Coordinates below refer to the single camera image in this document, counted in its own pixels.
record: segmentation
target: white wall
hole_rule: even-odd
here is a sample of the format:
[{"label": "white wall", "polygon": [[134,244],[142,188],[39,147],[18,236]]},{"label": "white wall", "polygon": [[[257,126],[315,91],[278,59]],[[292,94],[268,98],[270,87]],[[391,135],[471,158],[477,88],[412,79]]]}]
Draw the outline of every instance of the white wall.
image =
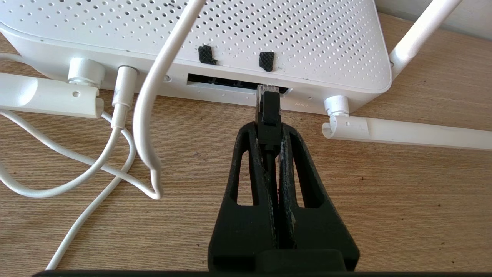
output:
[{"label": "white wall", "polygon": [[[431,0],[375,0],[378,11],[415,21]],[[463,0],[442,28],[492,40],[492,0]]]}]

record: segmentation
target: port opening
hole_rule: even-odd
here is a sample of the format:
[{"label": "port opening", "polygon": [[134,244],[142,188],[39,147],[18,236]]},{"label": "port opening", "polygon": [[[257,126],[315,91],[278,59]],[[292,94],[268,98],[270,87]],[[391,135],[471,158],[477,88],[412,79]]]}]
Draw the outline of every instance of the port opening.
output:
[{"label": "port opening", "polygon": [[[217,77],[209,77],[209,76],[196,75],[196,74],[188,74],[188,82],[212,84],[212,85],[235,87],[235,88],[244,88],[244,89],[251,89],[254,91],[256,91],[256,88],[258,87],[258,85],[261,85],[261,84],[253,83],[253,82],[244,82],[244,81],[231,80],[231,79],[225,79],[225,78],[217,78]],[[284,93],[289,91],[289,88],[284,88],[284,87],[278,87],[278,89],[280,91],[280,94],[284,94]]]}]

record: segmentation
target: perforated top panel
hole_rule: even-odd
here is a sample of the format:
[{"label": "perforated top panel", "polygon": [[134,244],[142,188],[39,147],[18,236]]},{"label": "perforated top panel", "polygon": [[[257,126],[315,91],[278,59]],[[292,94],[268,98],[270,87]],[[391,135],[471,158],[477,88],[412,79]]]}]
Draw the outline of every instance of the perforated top panel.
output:
[{"label": "perforated top panel", "polygon": [[[187,2],[180,0],[0,0],[0,20],[53,40],[156,55]],[[208,0],[178,59],[213,47],[217,65],[382,89],[391,68],[372,0]]]}]

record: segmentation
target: tabletop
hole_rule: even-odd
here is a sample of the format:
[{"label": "tabletop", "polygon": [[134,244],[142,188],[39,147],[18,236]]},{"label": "tabletop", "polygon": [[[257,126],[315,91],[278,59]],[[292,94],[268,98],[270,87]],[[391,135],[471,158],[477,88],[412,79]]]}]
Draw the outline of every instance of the tabletop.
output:
[{"label": "tabletop", "polygon": [[[380,14],[392,49],[411,22]],[[15,53],[0,36],[0,51]],[[2,62],[1,72],[42,77]],[[354,115],[492,131],[492,41],[438,30],[391,89]],[[111,112],[110,91],[102,91]],[[97,157],[110,134],[102,119],[18,113],[54,141]],[[207,247],[249,106],[158,97],[151,130],[165,195],[152,200],[122,182],[87,220],[59,269],[207,269]],[[354,238],[358,271],[492,271],[492,153],[327,140],[328,117],[283,111],[309,147]],[[131,121],[127,123],[131,130]],[[109,164],[123,165],[123,138]],[[0,118],[0,161],[22,184],[50,188],[87,166],[48,149]],[[136,159],[130,174],[149,183]],[[100,172],[65,194],[30,199],[0,185],[0,276],[42,271],[66,232],[113,177]],[[251,199],[241,172],[240,202]]]}]

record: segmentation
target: wooden desk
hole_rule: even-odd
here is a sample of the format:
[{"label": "wooden desk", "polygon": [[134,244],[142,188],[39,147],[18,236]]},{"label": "wooden desk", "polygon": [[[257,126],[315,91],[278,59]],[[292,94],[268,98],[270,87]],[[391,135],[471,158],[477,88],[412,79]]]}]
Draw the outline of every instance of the wooden desk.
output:
[{"label": "wooden desk", "polygon": [[[386,15],[381,23],[389,49],[410,27]],[[15,52],[4,38],[0,49]],[[10,62],[0,70],[39,76]],[[492,42],[438,31],[390,91],[355,114],[492,131],[491,89]],[[102,98],[111,111],[111,93]],[[152,200],[122,182],[89,218],[59,268],[206,270],[235,136],[253,120],[253,111],[159,97],[152,135],[164,163],[165,197]],[[361,251],[359,271],[492,271],[491,152],[327,140],[321,134],[327,116],[282,114],[303,135]],[[92,157],[110,133],[103,120],[22,116],[63,146]],[[87,168],[5,118],[0,153],[7,169],[32,188],[62,184]],[[121,139],[110,164],[121,166],[126,153]],[[149,179],[138,159],[130,173]],[[0,186],[0,276],[41,271],[111,179],[101,172],[49,199],[29,199]]]}]

